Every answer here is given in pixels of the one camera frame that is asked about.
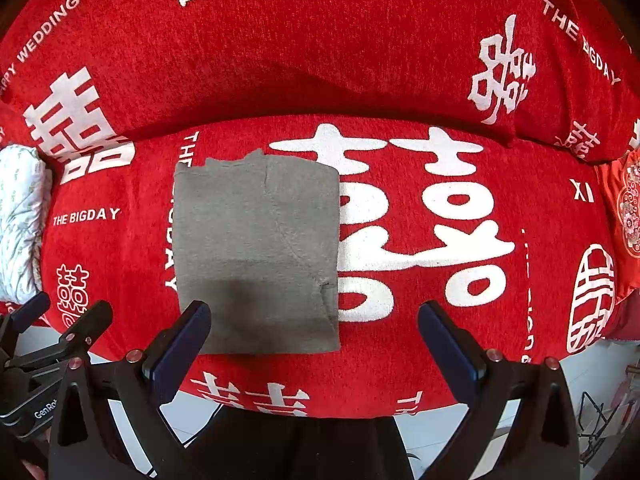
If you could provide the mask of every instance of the floral embroidery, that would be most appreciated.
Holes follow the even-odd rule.
[[[625,170],[625,187],[618,197],[618,219],[626,241],[626,250],[640,258],[640,216],[638,194],[640,192],[640,162]]]

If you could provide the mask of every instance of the gray fabric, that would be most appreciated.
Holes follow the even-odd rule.
[[[174,263],[180,309],[211,309],[200,353],[340,348],[340,191],[329,166],[252,152],[176,166]]]

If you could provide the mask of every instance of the folded gray shirt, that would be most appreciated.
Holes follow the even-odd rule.
[[[207,159],[175,170],[173,249],[180,310],[207,303],[200,353],[340,348],[334,168],[293,156]]]

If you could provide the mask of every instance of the screw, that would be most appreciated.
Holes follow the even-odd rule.
[[[497,348],[489,348],[486,351],[486,356],[494,363],[499,363],[504,359],[504,355]]]
[[[72,370],[78,370],[79,367],[82,366],[82,359],[79,357],[74,357],[69,361],[69,368]]]
[[[551,368],[552,370],[560,369],[560,361],[558,361],[558,359],[556,359],[555,357],[547,357],[545,359],[545,365]]]
[[[127,361],[130,363],[137,363],[142,359],[142,350],[131,350],[127,353]]]

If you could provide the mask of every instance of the floor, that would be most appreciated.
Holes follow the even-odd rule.
[[[31,352],[57,341],[58,334],[53,329],[32,327],[20,338],[17,354]],[[578,406],[583,391],[589,392],[596,402],[604,402],[605,407],[609,406],[618,385],[625,379],[626,365],[634,364],[638,356],[633,344],[599,341],[580,354],[563,359],[562,369],[574,407]],[[103,360],[92,356],[92,361]],[[140,471],[147,472],[150,464],[124,416],[120,403],[113,402],[111,407],[134,464]],[[171,404],[162,407],[162,412],[178,438],[184,442],[209,420],[215,407],[216,404],[210,400],[179,392]],[[508,428],[511,425],[517,407],[517,401],[510,401],[504,410],[499,428]],[[418,457],[411,459],[416,478],[444,448],[465,413],[466,406],[456,404],[417,415],[396,417],[407,451]],[[485,454],[475,476],[490,470],[499,453],[500,442],[496,440],[492,443],[492,448]],[[593,471],[584,471],[583,477],[592,478]]]

